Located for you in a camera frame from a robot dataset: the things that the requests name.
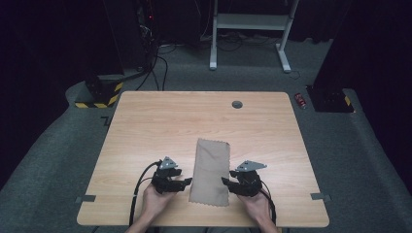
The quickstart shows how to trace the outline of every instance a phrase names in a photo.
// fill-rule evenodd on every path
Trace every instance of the red object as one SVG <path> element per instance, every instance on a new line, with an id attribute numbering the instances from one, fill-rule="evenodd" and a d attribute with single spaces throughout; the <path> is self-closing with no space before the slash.
<path id="1" fill-rule="evenodd" d="M 306 109 L 306 101 L 305 99 L 303 99 L 302 94 L 296 93 L 294 95 L 294 99 L 296 100 L 296 103 L 300 107 L 300 109 Z"/>

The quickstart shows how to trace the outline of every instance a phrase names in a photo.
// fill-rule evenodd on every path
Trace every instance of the dark gray floor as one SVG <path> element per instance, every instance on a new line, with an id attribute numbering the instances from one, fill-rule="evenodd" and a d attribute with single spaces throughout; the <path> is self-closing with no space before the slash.
<path id="1" fill-rule="evenodd" d="M 220 43 L 226 49 L 232 44 Z M 319 187 L 329 194 L 326 228 L 291 232 L 412 232 L 412 199 L 384 154 L 365 118 L 357 95 L 345 89 L 356 112 L 316 113 L 305 90 L 312 84 L 329 43 L 289 42 L 287 56 L 293 72 L 283 73 L 273 44 L 244 45 L 236 51 L 218 51 L 218 69 L 209 70 L 208 50 L 177 47 L 162 54 L 168 62 L 166 90 L 301 92 L 308 109 L 293 109 Z M 166 47 L 160 53 L 168 52 Z M 155 73 L 161 82 L 164 63 Z M 142 78 L 124 83 L 135 89 Z M 77 109 L 74 100 L 81 83 L 67 90 L 70 107 L 37 140 L 0 192 L 0 233 L 91 232 L 80 226 L 76 197 L 86 192 L 107 126 L 102 117 L 112 109 Z M 150 76 L 142 90 L 156 90 Z M 123 232 L 126 226 L 102 226 L 97 232 Z"/>

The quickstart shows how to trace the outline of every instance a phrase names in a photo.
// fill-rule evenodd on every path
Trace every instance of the table top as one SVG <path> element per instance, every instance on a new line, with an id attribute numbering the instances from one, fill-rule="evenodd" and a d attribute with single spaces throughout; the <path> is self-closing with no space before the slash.
<path id="1" fill-rule="evenodd" d="M 235 109 L 233 101 L 243 107 Z M 197 140 L 230 144 L 230 170 L 245 160 L 257 170 L 276 205 L 279 227 L 325 227 L 323 200 L 300 134 L 291 100 L 283 92 L 126 91 L 121 97 L 78 215 L 81 225 L 127 225 L 135 185 L 152 162 L 165 156 L 193 176 Z M 145 178 L 153 175 L 155 166 Z M 135 217 L 140 215 L 142 183 Z M 228 207 L 189 202 L 190 186 L 179 192 L 156 226 L 256 226 L 229 193 Z"/>

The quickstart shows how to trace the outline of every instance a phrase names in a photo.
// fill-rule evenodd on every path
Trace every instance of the black equipment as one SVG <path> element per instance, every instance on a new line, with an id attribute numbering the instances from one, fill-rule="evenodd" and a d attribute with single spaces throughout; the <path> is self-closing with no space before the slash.
<path id="1" fill-rule="evenodd" d="M 265 164 L 246 160 L 239 165 L 235 171 L 229 171 L 232 178 L 236 178 L 239 183 L 231 182 L 227 178 L 222 178 L 222 182 L 232 192 L 241 196 L 254 197 L 258 193 L 263 194 L 269 201 L 270 210 L 272 211 L 272 221 L 276 224 L 276 210 L 275 204 L 270 197 L 270 193 L 267 194 L 262 190 L 263 181 L 260 180 L 260 176 L 257 173 L 257 169 L 267 167 Z"/>
<path id="2" fill-rule="evenodd" d="M 187 178 L 184 181 L 172 181 L 172 177 L 180 176 L 182 173 L 182 169 L 175 169 L 177 166 L 178 165 L 167 156 L 161 164 L 157 166 L 157 170 L 154 172 L 152 178 L 152 184 L 158 193 L 184 191 L 185 187 L 190 185 L 192 178 Z"/>

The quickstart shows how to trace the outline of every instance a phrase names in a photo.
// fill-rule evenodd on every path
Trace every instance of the wrist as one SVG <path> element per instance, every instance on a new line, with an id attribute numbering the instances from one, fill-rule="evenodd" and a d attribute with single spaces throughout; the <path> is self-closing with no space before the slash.
<path id="1" fill-rule="evenodd" d="M 126 233 L 145 233 L 154 220 L 154 215 L 143 212 L 127 229 Z"/>
<path id="2" fill-rule="evenodd" d="M 257 225 L 262 233 L 277 233 L 278 229 L 272 219 L 268 216 L 256 218 Z"/>

